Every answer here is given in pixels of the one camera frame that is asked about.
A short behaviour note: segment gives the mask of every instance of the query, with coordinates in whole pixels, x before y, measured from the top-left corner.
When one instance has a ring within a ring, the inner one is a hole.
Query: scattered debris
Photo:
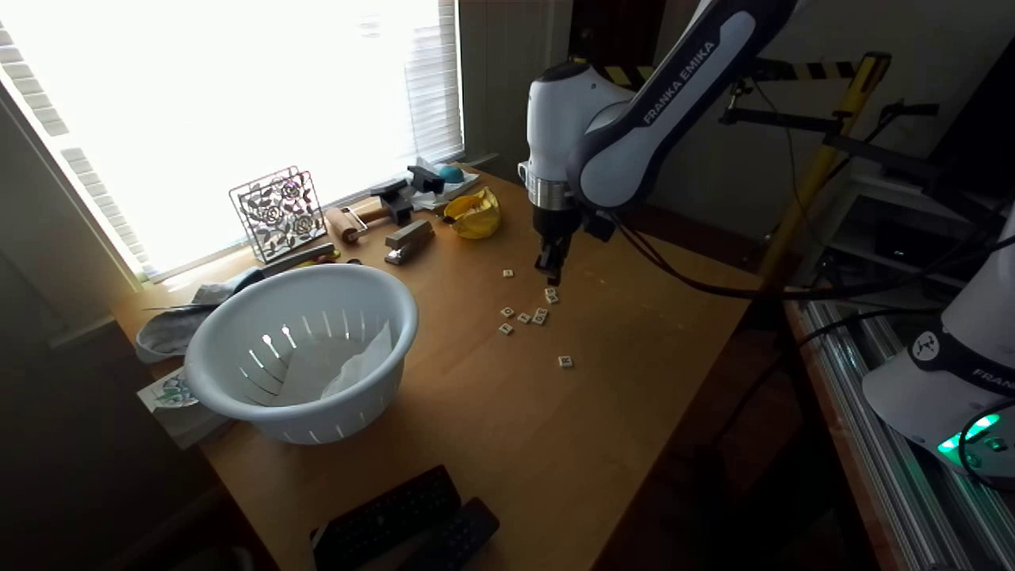
[[[545,319],[548,319],[548,312],[545,312],[545,308],[534,308],[534,312],[532,312],[532,324],[541,326]]]
[[[561,292],[557,292],[555,285],[545,285],[545,289],[541,289],[541,298],[545,298],[545,303],[557,303],[557,301],[561,301]]]

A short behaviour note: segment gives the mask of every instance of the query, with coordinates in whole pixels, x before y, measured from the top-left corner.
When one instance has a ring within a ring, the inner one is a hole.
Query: floor
[[[694,223],[676,223],[668,213],[639,209],[635,225],[648,236],[686,243],[706,256],[751,268],[762,248]],[[686,421],[673,433],[665,455],[652,465],[639,496],[629,508],[622,527],[600,558],[600,571],[661,571],[661,567],[716,567],[706,545],[718,539],[703,529],[711,517],[699,501],[694,458],[712,444],[712,433],[730,418],[739,395],[753,385],[758,372],[779,359],[779,339],[767,326],[742,326],[718,354],[711,379],[691,403]],[[735,424],[712,444],[723,459],[727,499],[735,501],[773,459],[773,455],[798,428],[801,413],[779,369],[739,413]],[[787,567],[839,567],[842,539],[837,519],[826,513],[787,549]]]
[[[138,407],[149,379],[112,319],[2,378],[0,567],[195,571],[229,545],[268,567],[198,451],[179,455]]]

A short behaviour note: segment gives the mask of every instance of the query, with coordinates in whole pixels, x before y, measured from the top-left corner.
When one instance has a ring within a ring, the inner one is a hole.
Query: qr code
[[[286,167],[229,190],[253,255],[265,262],[324,236],[310,170]]]

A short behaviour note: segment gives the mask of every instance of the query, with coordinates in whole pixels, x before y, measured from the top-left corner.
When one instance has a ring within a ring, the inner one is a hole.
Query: black cable
[[[998,416],[1001,410],[1015,407],[1015,400],[1001,400],[998,407],[988,407],[988,410],[980,410],[976,416],[969,416],[961,431],[958,431],[958,462],[963,469],[963,475],[969,475],[976,485],[987,485],[987,489],[996,489],[996,490],[1015,490],[1015,475],[1007,478],[996,478],[996,475],[982,475],[969,465],[969,458],[966,458],[966,441],[963,433],[969,433],[969,428],[982,418],[982,416]]]
[[[753,81],[753,93],[758,93],[758,98],[765,100],[765,107],[767,110],[773,110],[773,115],[783,115],[776,103],[773,103],[773,98],[762,90],[762,81]],[[806,207],[801,207],[801,198],[798,198],[798,161],[796,161],[796,142],[791,142],[791,131],[790,127],[783,127],[783,137],[787,137],[787,161],[790,161],[790,198],[791,198],[791,204],[796,204],[796,209],[798,213],[806,213]],[[809,236],[811,236],[811,241],[815,243],[821,243],[825,248],[825,237],[811,229],[811,225],[801,225]]]
[[[899,115],[881,115],[877,124],[860,140],[862,145],[873,145],[881,131],[888,131]],[[848,149],[826,174],[821,184],[829,184],[848,161],[856,158],[856,152]]]
[[[884,314],[938,314],[940,308],[877,308],[877,312],[862,312],[862,314],[847,314],[839,319],[829,319],[806,335],[796,339],[791,352],[779,352],[770,366],[765,366],[758,372],[758,378],[749,385],[749,390],[735,400],[731,413],[727,416],[727,421],[712,431],[712,437],[706,441],[711,451],[716,451],[716,444],[730,433],[730,428],[735,424],[735,418],[745,413],[745,407],[753,400],[753,392],[787,366],[790,354],[798,354],[798,348],[806,348],[811,339],[826,335],[839,326],[860,324],[860,319],[873,319],[873,318],[884,318]]]
[[[623,223],[618,223],[618,232],[631,241],[631,248],[648,256],[657,268],[661,268],[665,276],[696,289],[696,292],[706,292],[706,295],[718,295],[718,298],[773,298],[773,301],[826,301],[826,298],[856,298],[856,295],[873,295],[873,292],[892,292],[892,289],[899,289],[899,285],[910,285],[910,282],[922,282],[929,278],[933,273],[938,268],[949,268],[949,267],[958,267],[958,262],[966,262],[966,261],[976,261],[974,255],[991,255],[991,249],[1001,249],[1007,243],[1015,243],[1015,236],[1005,237],[1005,241],[996,241],[988,248],[980,248],[974,255],[963,255],[958,256],[966,241],[976,236],[969,232],[966,241],[954,243],[952,249],[946,249],[938,261],[925,262],[922,268],[916,273],[903,273],[898,278],[881,278],[881,282],[862,282],[862,285],[839,285],[839,289],[779,289],[779,292],[767,292],[767,289],[730,289],[730,285],[712,285],[712,282],[703,282],[703,278],[694,278],[694,276],[686,276],[678,273],[676,267],[665,262],[665,256],[635,229],[629,229]]]

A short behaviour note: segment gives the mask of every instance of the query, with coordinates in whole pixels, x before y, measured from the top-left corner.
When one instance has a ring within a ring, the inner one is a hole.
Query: wall
[[[0,90],[2,319],[22,324],[17,335],[79,329],[108,318],[112,301],[133,285],[17,131],[22,118],[13,118],[10,103]]]
[[[192,523],[184,513],[216,475],[138,407],[133,390],[144,378],[115,324],[0,378],[0,451],[10,458],[0,567],[108,567],[144,558],[138,545],[154,549]]]
[[[668,15],[682,15],[687,0],[668,0]],[[678,24],[661,24],[668,46]],[[869,100],[866,121],[894,98],[938,100],[935,121],[899,121],[881,142],[903,152],[929,152],[963,98],[974,93],[991,56],[1015,34],[1010,0],[811,0],[765,56],[783,60],[856,60],[862,51],[894,56],[888,79]],[[839,85],[770,85],[779,110],[829,110]],[[718,127],[716,100],[676,145],[659,170],[657,207],[762,237],[783,213],[791,184],[787,134],[776,127]],[[796,140],[796,167],[806,167],[815,137]]]
[[[489,154],[485,167],[515,182],[525,158],[529,81],[568,56],[569,0],[459,0],[466,154]]]

